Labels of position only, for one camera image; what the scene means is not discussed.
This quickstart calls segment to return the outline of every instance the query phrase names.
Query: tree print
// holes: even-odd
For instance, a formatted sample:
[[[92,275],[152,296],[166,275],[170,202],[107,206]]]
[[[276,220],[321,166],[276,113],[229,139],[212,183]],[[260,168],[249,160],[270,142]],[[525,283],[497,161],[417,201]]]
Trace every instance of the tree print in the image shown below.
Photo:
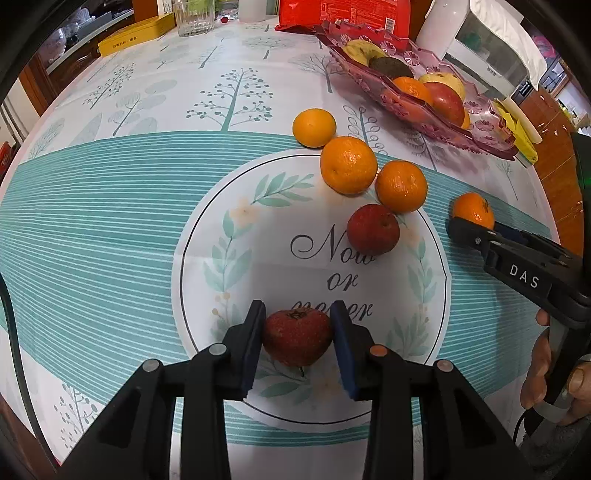
[[[257,50],[266,50],[265,56],[262,58],[266,60],[271,50],[289,48],[293,45],[293,40],[289,37],[252,37],[244,39],[242,45]]]
[[[185,44],[163,49],[160,51],[160,55],[152,60],[151,63],[158,63],[159,65],[156,67],[156,70],[158,70],[161,66],[182,59],[184,56],[188,55],[188,50],[189,46]]]
[[[519,200],[517,198],[517,192],[515,191],[515,187],[513,186],[513,182],[511,181],[511,173],[513,172],[513,170],[511,169],[511,164],[510,162],[506,161],[506,160],[502,160],[502,159],[495,159],[496,162],[496,166],[497,168],[499,168],[499,170],[501,170],[506,176],[507,176],[507,180],[509,180],[509,184],[511,185],[511,190],[513,190],[513,194],[515,195],[515,200]]]
[[[202,69],[209,60],[214,60],[223,50],[222,42],[213,48],[208,48],[201,53],[196,59],[190,60],[188,63],[199,64],[199,68]]]
[[[139,120],[141,111],[149,110],[164,103],[166,101],[166,95],[159,95],[159,93],[170,90],[176,84],[176,80],[162,80],[146,87],[144,97],[138,92],[125,95],[116,104],[116,107],[120,110],[117,110],[109,117],[109,122],[117,124],[112,136],[117,135],[123,125],[128,125]]]
[[[222,132],[227,132],[230,127],[236,125],[268,122],[272,118],[271,107],[265,104],[265,99],[273,98],[273,93],[267,90],[269,85],[258,77],[257,70],[233,69],[220,77],[224,83],[217,83],[213,90],[207,92],[201,90],[202,94],[213,100],[207,102],[201,100],[195,103],[195,107],[202,109],[187,110],[187,118],[192,116],[198,116],[200,119],[209,118],[221,127]],[[218,103],[226,103],[220,100],[228,102],[227,106],[218,105]]]
[[[99,411],[96,405],[76,387],[65,383],[62,383],[61,387],[65,393],[60,397],[59,405],[53,405],[53,408],[60,414],[63,423],[60,429],[61,439],[65,447],[72,450],[98,416]]]
[[[33,145],[32,149],[29,150],[28,159],[31,160],[39,155],[45,153],[47,147],[51,145],[51,143],[56,139],[56,137],[61,133],[62,129],[64,128],[64,123],[66,122],[65,119],[60,118],[53,122],[47,130],[43,132],[35,144]]]
[[[100,84],[100,86],[94,92],[92,92],[86,100],[84,100],[82,105],[89,103],[90,108],[92,109],[101,99],[108,98],[119,93],[123,83],[129,80],[129,78],[132,76],[134,67],[135,63],[129,63],[117,68],[107,80]]]
[[[343,105],[343,110],[349,114],[349,136],[363,140],[376,153],[388,155],[384,150],[384,144],[379,141],[379,137],[375,134],[380,131],[378,126],[378,119],[374,116],[364,116],[367,109],[360,106],[357,110],[349,105]]]
[[[321,55],[317,53],[305,53],[290,59],[290,63],[297,65],[305,72],[312,72],[317,75],[322,75],[326,79],[326,89],[332,93],[332,85],[330,84],[330,76],[334,74],[341,74],[343,69],[330,55]]]

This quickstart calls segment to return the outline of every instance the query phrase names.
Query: black cable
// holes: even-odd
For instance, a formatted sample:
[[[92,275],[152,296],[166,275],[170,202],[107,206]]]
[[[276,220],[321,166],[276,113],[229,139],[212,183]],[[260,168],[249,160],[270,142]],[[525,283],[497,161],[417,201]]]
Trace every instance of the black cable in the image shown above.
[[[52,465],[54,471],[57,471],[60,465],[53,456],[53,453],[51,452],[51,449],[45,440],[45,436],[41,431],[39,421],[37,420],[37,415],[35,415],[35,409],[33,408],[33,402],[31,402],[31,396],[29,395],[27,380],[25,379],[25,371],[22,367],[21,350],[18,345],[17,323],[14,319],[14,310],[12,308],[12,301],[10,299],[8,287],[6,286],[2,274],[0,274],[0,297],[2,297],[2,306],[4,307],[4,315],[6,317],[6,325],[8,328],[8,339],[10,340],[12,363],[14,364],[14,371],[17,375],[18,389],[21,392],[22,402],[25,405],[25,412],[27,412],[27,418],[29,419],[29,423],[31,423],[31,427],[33,428],[35,437],[37,437],[37,441],[41,445],[41,448],[43,448],[43,452],[49,460],[49,463]]]
[[[521,417],[519,417],[519,420],[517,420],[517,425],[515,425],[515,431],[513,432],[513,443],[517,442],[517,434],[519,433],[519,427],[521,427],[521,422],[523,422],[526,412],[527,412],[527,410],[525,412],[523,412],[521,414]]]

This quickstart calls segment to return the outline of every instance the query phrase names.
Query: red package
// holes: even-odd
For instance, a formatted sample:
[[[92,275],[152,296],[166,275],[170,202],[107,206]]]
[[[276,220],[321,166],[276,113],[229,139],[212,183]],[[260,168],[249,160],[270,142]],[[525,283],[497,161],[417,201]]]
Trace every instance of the red package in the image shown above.
[[[385,28],[408,38],[410,0],[281,0],[276,30],[311,30],[324,20]]]

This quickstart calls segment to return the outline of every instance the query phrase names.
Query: yellow box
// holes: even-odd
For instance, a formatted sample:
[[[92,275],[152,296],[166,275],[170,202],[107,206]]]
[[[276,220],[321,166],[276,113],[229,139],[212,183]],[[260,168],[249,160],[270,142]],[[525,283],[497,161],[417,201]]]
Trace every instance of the yellow box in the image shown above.
[[[147,18],[121,28],[99,43],[99,51],[102,57],[132,47],[139,43],[161,37],[167,31],[174,28],[174,14],[164,14],[159,17]]]

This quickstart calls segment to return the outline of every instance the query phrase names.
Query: glass cup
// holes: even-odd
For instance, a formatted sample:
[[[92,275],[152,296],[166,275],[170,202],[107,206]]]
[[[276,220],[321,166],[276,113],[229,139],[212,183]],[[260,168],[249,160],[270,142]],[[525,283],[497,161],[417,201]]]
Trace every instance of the glass cup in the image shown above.
[[[173,3],[178,36],[190,37],[213,29],[215,0],[177,0]]]

